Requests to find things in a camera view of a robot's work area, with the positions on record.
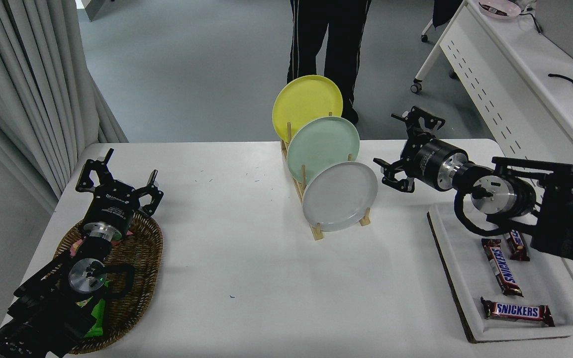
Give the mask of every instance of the silver metal cylinder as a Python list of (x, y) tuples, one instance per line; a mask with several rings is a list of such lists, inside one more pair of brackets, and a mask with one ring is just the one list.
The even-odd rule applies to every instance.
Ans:
[(121, 233), (118, 229), (103, 222), (90, 222), (84, 226), (84, 230), (90, 237), (103, 238), (109, 242), (121, 238)]
[(473, 205), (477, 210), (490, 215), (505, 213), (514, 207), (517, 199), (516, 192), (514, 192), (514, 187), (509, 182), (494, 175), (487, 175), (475, 182), (475, 186), (478, 185), (491, 193), (491, 196), (479, 199), (473, 198)]
[(439, 173), (437, 174), (437, 185), (443, 190), (450, 190), (452, 188), (452, 178), (455, 176), (458, 170), (461, 169), (461, 165), (468, 161), (468, 156), (463, 153), (455, 153), (448, 157), (439, 168)]
[(93, 276), (93, 274), (94, 270), (102, 267), (102, 262), (92, 258), (77, 261), (68, 274), (72, 290), (80, 294), (88, 294), (101, 288), (107, 279), (107, 274), (98, 276)]

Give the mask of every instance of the caster wheel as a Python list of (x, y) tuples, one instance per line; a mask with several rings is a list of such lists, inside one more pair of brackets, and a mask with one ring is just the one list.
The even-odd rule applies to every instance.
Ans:
[(419, 93), (421, 91), (421, 84), (412, 84), (410, 91), (415, 94)]
[(455, 70), (450, 69), (450, 71), (448, 71), (448, 77), (450, 77), (453, 80), (458, 80), (459, 76), (457, 76), (457, 73), (455, 72)]

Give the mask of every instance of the snickers logo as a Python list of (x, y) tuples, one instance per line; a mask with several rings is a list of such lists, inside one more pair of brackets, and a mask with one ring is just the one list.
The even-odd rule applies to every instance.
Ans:
[(496, 303), (495, 312), (500, 315), (510, 315), (514, 317), (538, 318), (539, 308), (529, 306), (519, 306), (517, 304)]
[(507, 265), (505, 256), (503, 256), (503, 251), (498, 247), (490, 247), (489, 249), (494, 256), (494, 261), (496, 262), (496, 266), (498, 267), (503, 281), (516, 285), (516, 280), (514, 279), (514, 276), (512, 276), (512, 272), (510, 271), (510, 267)]
[(524, 246), (523, 245), (523, 239), (521, 238), (521, 234), (519, 234), (518, 231), (516, 231), (516, 230), (510, 231), (510, 238), (512, 239), (514, 244), (516, 244), (517, 246)]

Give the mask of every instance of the candy bar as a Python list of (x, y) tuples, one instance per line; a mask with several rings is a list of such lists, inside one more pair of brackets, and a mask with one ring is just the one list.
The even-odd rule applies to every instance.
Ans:
[(505, 234), (505, 241), (507, 242), (507, 247), (510, 248), (512, 255), (511, 260), (517, 261), (529, 261), (530, 258), (527, 256), (527, 245), (521, 233), (516, 230), (512, 230)]
[(485, 313), (485, 319), (500, 320), (527, 320), (531, 322), (542, 322), (549, 327), (554, 327), (554, 320), (550, 308), (541, 306), (523, 306), (513, 303), (499, 303), (481, 298), (481, 304)]
[(504, 295), (520, 295), (523, 297), (521, 288), (516, 284), (514, 275), (512, 275), (510, 267), (507, 265), (503, 251), (501, 251), (501, 239), (481, 239), (481, 244), (487, 256), (487, 262), (492, 268), (492, 272), (494, 272), (499, 287), (501, 287), (501, 292)]

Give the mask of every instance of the wicker basket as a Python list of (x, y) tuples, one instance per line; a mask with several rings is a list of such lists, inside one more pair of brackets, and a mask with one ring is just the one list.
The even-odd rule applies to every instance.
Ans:
[[(70, 229), (59, 243), (55, 256), (69, 250), (81, 236), (77, 227)], [(105, 259), (107, 265), (130, 263), (134, 265), (134, 287), (122, 299), (107, 301), (103, 317), (103, 336), (84, 338), (70, 351), (71, 354), (95, 352), (120, 340), (143, 317), (152, 301), (156, 278), (159, 274), (163, 250), (161, 227), (152, 219), (136, 213), (129, 230), (133, 236), (123, 239)], [(111, 277), (110, 290), (120, 290), (125, 285), (123, 275)]]

